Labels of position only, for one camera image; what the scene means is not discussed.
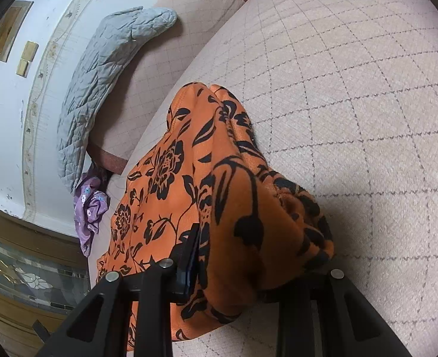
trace orange garment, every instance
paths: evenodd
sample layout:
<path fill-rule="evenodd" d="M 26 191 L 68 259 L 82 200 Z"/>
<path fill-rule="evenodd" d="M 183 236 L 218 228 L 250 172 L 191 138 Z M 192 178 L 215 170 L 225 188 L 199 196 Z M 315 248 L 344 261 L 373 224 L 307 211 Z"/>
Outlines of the orange garment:
<path fill-rule="evenodd" d="M 98 277 L 145 271 L 168 257 L 194 223 L 200 225 L 198 281 L 186 305 L 171 305 L 173 340 L 233 321 L 258 291 L 321 266 L 334 251 L 314 198 L 268 167 L 239 101 L 202 83 L 178 91 L 167 132 L 129 173 Z"/>

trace purple cloth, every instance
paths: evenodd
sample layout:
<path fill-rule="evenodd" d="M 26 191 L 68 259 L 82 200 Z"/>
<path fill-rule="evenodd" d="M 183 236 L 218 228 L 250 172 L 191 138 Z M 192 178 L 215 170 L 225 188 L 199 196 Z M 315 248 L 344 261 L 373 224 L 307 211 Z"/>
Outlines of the purple cloth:
<path fill-rule="evenodd" d="M 109 198 L 104 193 L 107 182 L 107 171 L 92 163 L 90 169 L 82 173 L 79 185 L 75 189 L 75 231 L 85 256 L 90 255 L 93 235 L 98 233 L 101 217 L 109 207 Z"/>

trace light blue quilted cover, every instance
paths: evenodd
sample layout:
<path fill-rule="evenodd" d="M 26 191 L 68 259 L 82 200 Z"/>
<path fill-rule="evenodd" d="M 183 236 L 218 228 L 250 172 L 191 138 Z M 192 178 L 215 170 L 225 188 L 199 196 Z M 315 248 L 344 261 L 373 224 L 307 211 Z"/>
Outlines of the light blue quilted cover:
<path fill-rule="evenodd" d="M 171 9 L 137 7 L 101 21 L 73 73 L 57 126 L 58 173 L 70 193 L 80 180 L 89 133 L 106 96 L 142 45 L 176 18 Z"/>

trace light switch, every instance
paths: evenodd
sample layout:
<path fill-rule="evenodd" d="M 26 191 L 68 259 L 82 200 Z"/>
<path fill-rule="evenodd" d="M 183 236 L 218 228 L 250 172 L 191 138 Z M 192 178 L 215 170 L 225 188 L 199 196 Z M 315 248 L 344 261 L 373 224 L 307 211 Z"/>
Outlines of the light switch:
<path fill-rule="evenodd" d="M 27 66 L 29 62 L 27 60 L 21 59 L 19 65 L 17 66 L 16 74 L 22 77 L 26 77 Z"/>
<path fill-rule="evenodd" d="M 34 60 L 34 56 L 39 48 L 39 44 L 32 41 L 28 41 L 24 47 L 24 52 L 22 53 L 21 59 L 31 62 Z"/>

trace picture frame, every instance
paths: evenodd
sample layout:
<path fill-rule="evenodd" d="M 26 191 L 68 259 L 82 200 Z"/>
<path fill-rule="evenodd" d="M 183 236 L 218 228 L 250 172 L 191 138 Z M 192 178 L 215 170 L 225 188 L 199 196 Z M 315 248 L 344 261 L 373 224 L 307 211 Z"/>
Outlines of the picture frame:
<path fill-rule="evenodd" d="M 16 0 L 0 20 L 0 61 L 6 62 L 33 1 Z"/>

